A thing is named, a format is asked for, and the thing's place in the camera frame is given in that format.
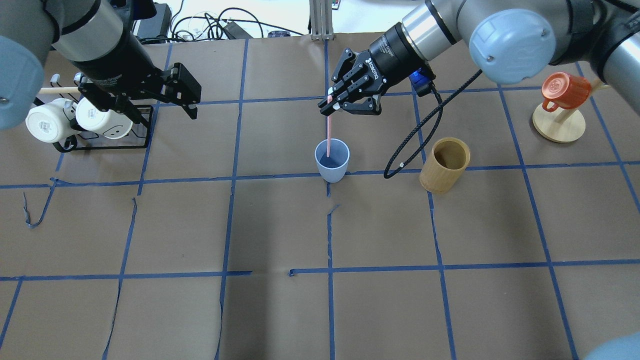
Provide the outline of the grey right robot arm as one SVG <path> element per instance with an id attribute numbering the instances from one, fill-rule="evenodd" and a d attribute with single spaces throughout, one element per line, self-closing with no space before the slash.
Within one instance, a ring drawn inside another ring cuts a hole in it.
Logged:
<path id="1" fill-rule="evenodd" d="M 323 116 L 378 115 L 379 97 L 457 43 L 492 82 L 513 85 L 547 66 L 590 64 L 638 112 L 637 0 L 424 0 L 362 51 L 343 51 Z"/>

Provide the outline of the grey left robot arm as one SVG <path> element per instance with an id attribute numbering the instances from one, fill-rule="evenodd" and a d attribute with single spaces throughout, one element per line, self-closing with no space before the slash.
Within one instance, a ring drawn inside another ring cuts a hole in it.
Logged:
<path id="1" fill-rule="evenodd" d="M 0 125 L 25 121 L 57 50 L 83 75 L 78 91 L 101 112 L 141 123 L 136 100 L 181 106 L 198 116 L 202 87 L 182 64 L 161 70 L 107 0 L 3 0 L 0 3 Z"/>

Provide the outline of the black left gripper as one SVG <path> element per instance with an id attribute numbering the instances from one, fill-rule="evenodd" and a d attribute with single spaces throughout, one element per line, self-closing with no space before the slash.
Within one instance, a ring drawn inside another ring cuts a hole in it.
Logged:
<path id="1" fill-rule="evenodd" d="M 73 61 L 83 74 L 80 93 L 101 112 L 114 111 L 141 121 L 133 101 L 157 100 L 181 106 L 197 119 L 202 86 L 182 63 L 167 70 L 155 66 L 131 32 L 123 33 L 115 48 L 98 59 Z"/>

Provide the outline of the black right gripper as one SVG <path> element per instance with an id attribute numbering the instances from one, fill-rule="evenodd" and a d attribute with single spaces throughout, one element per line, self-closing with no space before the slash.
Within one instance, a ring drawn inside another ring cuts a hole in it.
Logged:
<path id="1" fill-rule="evenodd" d="M 319 111 L 379 116 L 380 98 L 406 79 L 422 97 L 432 92 L 430 84 L 435 74 L 410 45 L 402 23 L 398 22 L 366 50 L 345 48 L 331 76 L 333 86 L 318 103 Z"/>

